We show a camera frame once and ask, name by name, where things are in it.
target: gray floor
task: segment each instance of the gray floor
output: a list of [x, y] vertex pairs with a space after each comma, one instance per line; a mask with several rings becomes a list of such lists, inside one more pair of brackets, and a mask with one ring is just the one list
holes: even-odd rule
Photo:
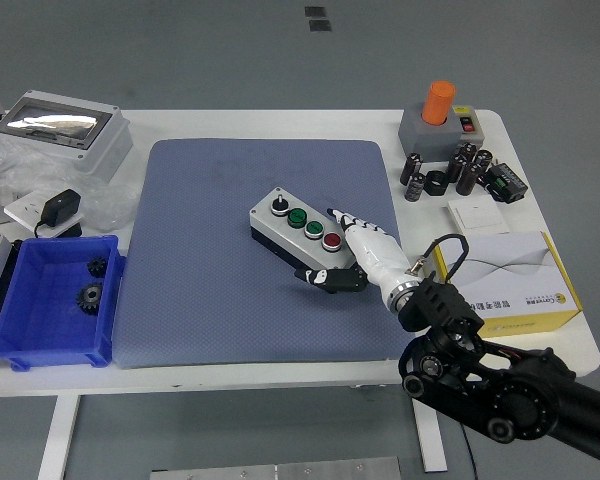
[[[38, 89], [123, 110], [402, 108], [438, 78], [503, 117], [600, 348], [600, 1], [0, 2], [7, 107]], [[581, 381], [600, 389], [600, 368]], [[0, 479], [37, 478], [53, 405], [0, 399]], [[380, 455], [421, 478], [406, 405], [393, 387], [87, 397], [66, 478]], [[432, 476], [472, 478], [442, 428], [450, 471]], [[550, 438], [469, 437], [482, 479], [600, 479]]]

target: black gear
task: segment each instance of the black gear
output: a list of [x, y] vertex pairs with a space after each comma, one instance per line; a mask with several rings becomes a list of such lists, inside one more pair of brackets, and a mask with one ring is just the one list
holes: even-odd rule
[[94, 278], [103, 278], [107, 273], [107, 261], [102, 257], [95, 257], [87, 263], [87, 270]]
[[102, 284], [90, 283], [78, 293], [76, 302], [80, 309], [87, 315], [98, 315], [100, 299], [102, 298]]

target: cardboard box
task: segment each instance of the cardboard box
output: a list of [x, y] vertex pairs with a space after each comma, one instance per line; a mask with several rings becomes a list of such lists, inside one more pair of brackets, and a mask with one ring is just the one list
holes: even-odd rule
[[[484, 319], [481, 336], [548, 332], [582, 311], [545, 233], [481, 235], [467, 241], [469, 255], [451, 282]], [[428, 268], [444, 279], [461, 253], [460, 242], [445, 241]]]

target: robotic arm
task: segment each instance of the robotic arm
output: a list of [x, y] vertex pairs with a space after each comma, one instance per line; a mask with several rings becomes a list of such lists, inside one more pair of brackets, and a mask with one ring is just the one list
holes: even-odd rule
[[[600, 392], [576, 383], [575, 373], [551, 348], [525, 351], [482, 340], [478, 331], [484, 321], [448, 283], [454, 269], [444, 283], [418, 276], [433, 247], [449, 236], [436, 240], [411, 267], [396, 240], [376, 225], [337, 210], [329, 213], [342, 226], [362, 270], [351, 274], [355, 288], [343, 281], [342, 271], [298, 271], [296, 276], [327, 290], [359, 291], [372, 283], [406, 331], [428, 328], [398, 362], [409, 396], [497, 442], [549, 435], [600, 460]], [[466, 240], [452, 236], [463, 242], [465, 257]], [[483, 365], [487, 354], [507, 359], [509, 367]]]

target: orange cylinder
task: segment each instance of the orange cylinder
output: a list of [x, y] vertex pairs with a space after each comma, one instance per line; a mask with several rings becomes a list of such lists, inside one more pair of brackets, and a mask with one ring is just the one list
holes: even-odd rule
[[447, 119], [455, 94], [456, 87], [453, 83], [445, 80], [433, 82], [422, 109], [422, 119], [429, 125], [442, 125]]

